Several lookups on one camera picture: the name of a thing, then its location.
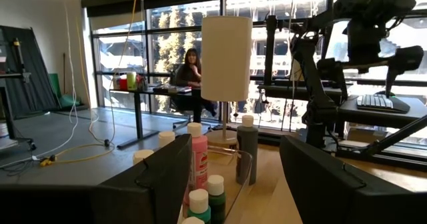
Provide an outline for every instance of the dark jacket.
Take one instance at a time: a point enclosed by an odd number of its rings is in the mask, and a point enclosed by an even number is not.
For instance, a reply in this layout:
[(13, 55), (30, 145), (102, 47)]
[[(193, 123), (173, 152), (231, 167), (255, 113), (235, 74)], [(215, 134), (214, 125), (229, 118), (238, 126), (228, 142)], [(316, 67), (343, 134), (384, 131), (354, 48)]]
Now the dark jacket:
[(199, 78), (188, 65), (182, 65), (176, 72), (175, 85), (187, 87), (189, 81), (200, 82)]

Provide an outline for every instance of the white wall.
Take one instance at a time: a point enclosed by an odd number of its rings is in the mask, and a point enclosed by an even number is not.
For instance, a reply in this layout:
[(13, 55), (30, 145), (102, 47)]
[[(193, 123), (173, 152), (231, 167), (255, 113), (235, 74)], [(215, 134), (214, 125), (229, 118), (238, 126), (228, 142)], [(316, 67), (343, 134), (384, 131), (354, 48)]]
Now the white wall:
[[(85, 54), (85, 42), (89, 38), (89, 32), (85, 31), (84, 18), (79, 0), (65, 0), (70, 15), (70, 36), (71, 36), (71, 58), (75, 71), (75, 88), (77, 96), (81, 98), (84, 104), (88, 104), (86, 90), (81, 75), (81, 65), (79, 57), (79, 43), (77, 38), (77, 29), (75, 18), (79, 23), (81, 37), (81, 51), (83, 55), (83, 70), (87, 81), (90, 82), (89, 88), (93, 106), (96, 104), (94, 95), (94, 80), (91, 57)], [(64, 0), (0, 0), (0, 25), (20, 28), (32, 27), (37, 42), (41, 49), (41, 54), (45, 62), (48, 73), (58, 73), (59, 83), (62, 92), (63, 89), (63, 53), (68, 57), (67, 28), (65, 22)], [(85, 58), (88, 58), (89, 74), (87, 71)], [(68, 58), (65, 68), (66, 93), (71, 93), (71, 71)]]

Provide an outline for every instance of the pink paint bottle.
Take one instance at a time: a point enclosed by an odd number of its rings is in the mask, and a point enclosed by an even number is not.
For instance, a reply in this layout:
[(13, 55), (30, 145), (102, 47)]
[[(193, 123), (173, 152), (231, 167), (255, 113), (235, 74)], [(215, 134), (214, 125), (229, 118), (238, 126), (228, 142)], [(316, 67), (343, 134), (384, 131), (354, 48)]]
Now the pink paint bottle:
[(200, 123), (189, 123), (187, 132), (193, 137), (193, 152), (188, 185), (184, 195), (185, 204), (189, 203), (188, 193), (190, 191), (207, 189), (207, 137), (201, 134)]

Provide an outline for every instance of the concrete floor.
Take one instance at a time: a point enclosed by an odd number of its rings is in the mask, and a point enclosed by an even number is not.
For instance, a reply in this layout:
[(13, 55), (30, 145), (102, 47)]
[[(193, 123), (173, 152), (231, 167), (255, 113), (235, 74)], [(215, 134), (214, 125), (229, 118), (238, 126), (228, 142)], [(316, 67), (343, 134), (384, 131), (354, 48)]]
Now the concrete floor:
[[(93, 124), (93, 132), (100, 139), (111, 139), (113, 135), (111, 111), (109, 109), (94, 109), (94, 111), (99, 115), (99, 121)], [(75, 129), (73, 138), (64, 147), (49, 155), (58, 154), (58, 152), (70, 147), (96, 143), (88, 131), (90, 112), (88, 110), (80, 111), (78, 115), (79, 124)], [(133, 112), (115, 110), (114, 117), (114, 143), (120, 144), (136, 138), (135, 114)], [(152, 130), (171, 131), (172, 123), (176, 121), (179, 121), (179, 119), (143, 114), (143, 131), (144, 133)], [(22, 136), (34, 139), (37, 150), (33, 154), (38, 155), (64, 143), (71, 135), (74, 124), (69, 122), (67, 114), (50, 113), (18, 120), (15, 122), (15, 126), (22, 133)], [(179, 130), (177, 134), (185, 132), (186, 128)], [(97, 185), (130, 167), (134, 151), (156, 148), (157, 137), (153, 136), (123, 151), (116, 149), (109, 155), (90, 161), (71, 164), (58, 163), (49, 167), (39, 167), (38, 163), (35, 163), (33, 167), (16, 177), (8, 177), (6, 172), (0, 171), (0, 184)], [(61, 159), (79, 159), (100, 154), (104, 151), (104, 147), (78, 149), (61, 156)], [(21, 143), (18, 147), (0, 152), (0, 166), (27, 157), (30, 157), (28, 146), (26, 143)]]

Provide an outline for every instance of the office chair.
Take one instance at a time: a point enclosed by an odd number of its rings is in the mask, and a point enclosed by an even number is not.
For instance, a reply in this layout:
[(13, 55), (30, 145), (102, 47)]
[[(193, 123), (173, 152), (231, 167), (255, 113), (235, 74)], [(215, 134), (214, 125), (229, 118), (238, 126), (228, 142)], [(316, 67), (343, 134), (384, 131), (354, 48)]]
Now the office chair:
[[(183, 64), (173, 64), (172, 71), (170, 72), (169, 84), (175, 85), (175, 76), (178, 72), (179, 68), (181, 68)], [(169, 98), (169, 108), (174, 109), (175, 112), (181, 113), (186, 116), (187, 119), (185, 121), (177, 121), (173, 123), (173, 131), (177, 131), (179, 129), (183, 129), (188, 125), (188, 123), (192, 122), (193, 108), (189, 105), (182, 105), (181, 102), (177, 101), (176, 97)], [(202, 126), (206, 126), (208, 129), (211, 129), (211, 125), (209, 123), (200, 123)]]

